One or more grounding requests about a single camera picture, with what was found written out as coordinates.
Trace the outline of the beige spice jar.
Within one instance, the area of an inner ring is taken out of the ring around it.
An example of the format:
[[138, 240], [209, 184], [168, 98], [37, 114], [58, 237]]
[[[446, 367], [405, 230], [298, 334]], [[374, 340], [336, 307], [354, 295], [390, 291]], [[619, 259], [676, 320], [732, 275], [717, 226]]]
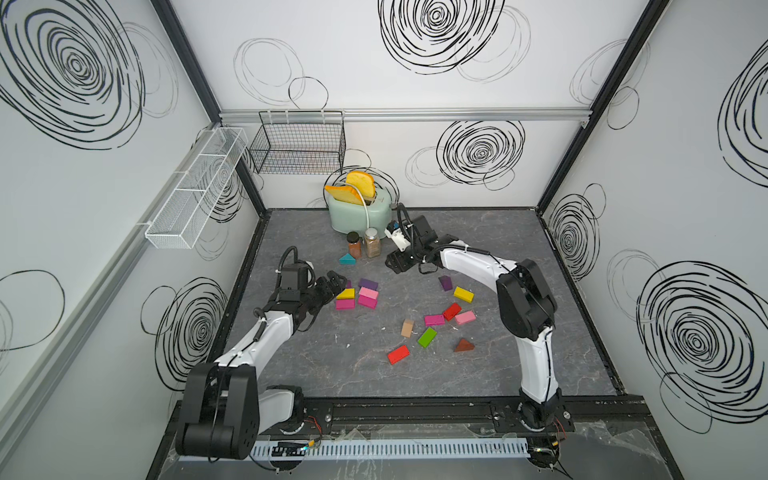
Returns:
[[375, 258], [381, 255], [381, 242], [378, 231], [369, 227], [365, 230], [366, 252], [369, 258]]

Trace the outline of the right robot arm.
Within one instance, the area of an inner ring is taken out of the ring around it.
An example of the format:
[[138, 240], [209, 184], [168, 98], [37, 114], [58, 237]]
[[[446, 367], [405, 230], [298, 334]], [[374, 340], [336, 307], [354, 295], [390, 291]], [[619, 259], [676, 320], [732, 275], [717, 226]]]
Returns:
[[520, 357], [520, 422], [531, 431], [545, 430], [562, 406], [562, 391], [552, 348], [557, 303], [539, 266], [530, 259], [502, 259], [453, 235], [440, 236], [424, 216], [412, 218], [403, 204], [396, 214], [385, 230], [396, 250], [385, 265], [397, 274], [433, 265], [468, 276], [496, 294], [501, 322], [515, 337]]

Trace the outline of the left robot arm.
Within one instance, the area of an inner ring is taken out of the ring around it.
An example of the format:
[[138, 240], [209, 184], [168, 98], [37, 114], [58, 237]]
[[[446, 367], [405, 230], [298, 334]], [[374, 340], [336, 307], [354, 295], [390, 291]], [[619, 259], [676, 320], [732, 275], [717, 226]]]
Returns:
[[261, 391], [259, 377], [278, 349], [308, 317], [315, 318], [347, 286], [329, 271], [317, 277], [312, 265], [296, 261], [278, 269], [276, 287], [255, 310], [256, 323], [229, 351], [190, 371], [175, 435], [181, 456], [243, 460], [259, 434], [275, 426], [300, 429], [304, 395], [295, 386]]

